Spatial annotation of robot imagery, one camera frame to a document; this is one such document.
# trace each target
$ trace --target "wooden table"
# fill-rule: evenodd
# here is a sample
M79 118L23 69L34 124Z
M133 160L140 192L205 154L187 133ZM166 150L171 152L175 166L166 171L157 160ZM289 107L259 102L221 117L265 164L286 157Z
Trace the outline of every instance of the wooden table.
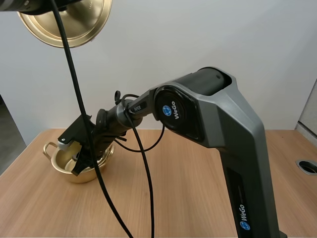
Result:
M126 237L94 180L63 180L42 154L62 129L41 133L0 176L0 237ZM157 130L140 130L149 147ZM280 230L317 237L317 176L295 161L317 161L317 148L297 131L268 131L268 150ZM127 134L129 147L138 148ZM219 153L167 131L147 153L156 237L237 237ZM140 154L119 146L103 172L107 189L135 237L150 236L148 183Z

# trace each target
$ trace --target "brass lid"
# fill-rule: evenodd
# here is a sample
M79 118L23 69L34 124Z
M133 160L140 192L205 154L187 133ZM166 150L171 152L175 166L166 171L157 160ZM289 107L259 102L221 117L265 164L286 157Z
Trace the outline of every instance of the brass lid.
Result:
M110 9L111 0L82 0L60 12L69 46L73 48L93 40L104 27ZM36 38L48 45L63 47L52 12L37 16L18 14Z

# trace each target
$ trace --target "power cord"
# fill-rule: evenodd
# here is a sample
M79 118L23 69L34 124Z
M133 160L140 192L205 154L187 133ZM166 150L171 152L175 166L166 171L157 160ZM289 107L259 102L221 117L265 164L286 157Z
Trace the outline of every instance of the power cord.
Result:
M143 158L143 162L144 162L144 167L147 173L147 177L148 177L148 183L149 183L149 190L150 190L150 207L151 207L151 238L154 238L154 196L153 196L153 186L152 186L152 180L151 180L151 174L150 174L150 169L149 169L149 165L148 165L148 161L147 161L147 157L145 155L145 150L143 148L140 136L138 134L137 129L135 128L135 125L133 124L133 121L130 117L130 113L129 110L127 110L126 108L126 104L125 104L125 99L127 97L138 97L136 95L133 94L126 94L122 97L121 99L121 103L122 103L122 107L123 107L123 111L126 115L126 117L128 118L130 125L133 129L133 132L135 134L135 137L138 141L139 147L140 147L140 152L142 154L142 158Z
M148 152L149 150L152 150L154 147L157 146L157 144L160 142L160 140L162 139L163 135L164 135L164 131L165 131L165 126L163 125L162 127L162 131L159 135L159 138L158 140L151 146L149 147L148 149L145 149L144 152ZM128 150L128 151L131 151L131 152L135 152L135 153L141 153L141 150L134 150L134 149L130 149L128 147L126 147L125 145L121 144L117 139L114 140L118 145L120 145L121 147L123 147L124 149Z
M91 135L91 128L89 125L89 119L87 118L87 114L86 114L86 110L84 107L84 103L83 103L83 99L80 93L80 89L79 89L79 84L78 84L78 80L77 80L77 75L76 75L76 71L75 71L75 66L73 63L73 59L71 56L71 52L70 52L70 48L68 45L68 41L67 41L67 36L65 33L65 29L64 29L64 25L63 22L61 20L61 17L59 15L59 11L57 8L57 5L55 3L54 0L50 0L51 4L52 4L52 9L53 9L53 14L59 29L59 33L63 42L63 46L64 46L64 50L65 50L65 54L66 54L66 58L67 58L67 63L69 66L69 70L70 70L70 74L71 74L71 78L73 81L73 85L74 85L74 89L75 89L75 93L76 93L76 97L77 97L77 101L78 101L78 105L79 105L79 109L80 109L80 113L82 115L83 121L84 121L84 126L85 126L85 130L86 130L86 134L87 134L87 138L88 138L88 143L90 146L90 153L91 153L91 157L93 160L93 165L96 171L96 175L100 184L100 187L106 197L106 200L112 210L112 212L114 213L116 219L119 221L120 225L122 226L122 228L124 229L124 231L128 234L128 236L130 238L133 238L133 236L131 235L130 231L128 230L128 228L126 227L125 223L123 222L123 220L121 219L118 211L116 210L108 192L105 186L105 183L103 181L103 177L100 173L99 167L98 167L98 163L97 163L97 158L96 158L96 153L95 153L95 148L94 148L94 143L93 143L93 138Z

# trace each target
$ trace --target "robotic arm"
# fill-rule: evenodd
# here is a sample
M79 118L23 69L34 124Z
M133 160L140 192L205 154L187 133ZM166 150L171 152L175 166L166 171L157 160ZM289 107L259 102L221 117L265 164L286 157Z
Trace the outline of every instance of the robotic arm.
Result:
M116 105L109 111L101 109L92 124L99 157L131 128L122 104L117 97ZM219 150L239 238L287 237L278 228L263 124L233 76L202 68L125 104L135 126L152 113L169 130ZM58 139L61 148L74 140L83 146L72 171L75 175L92 167L81 121L79 117Z

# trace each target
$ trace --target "pot handle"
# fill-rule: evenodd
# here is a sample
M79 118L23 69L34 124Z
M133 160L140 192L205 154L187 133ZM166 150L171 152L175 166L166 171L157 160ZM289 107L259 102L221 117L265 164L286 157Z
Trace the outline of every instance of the pot handle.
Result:
M49 143L46 143L45 144L45 146L44 146L44 148L43 148L43 154L49 159L49 160L51 160L51 156L47 153L47 148L48 148L48 146L49 145L52 145L52 146L54 146L55 148L57 148L57 145L55 144L55 143L53 143L53 142L49 142Z

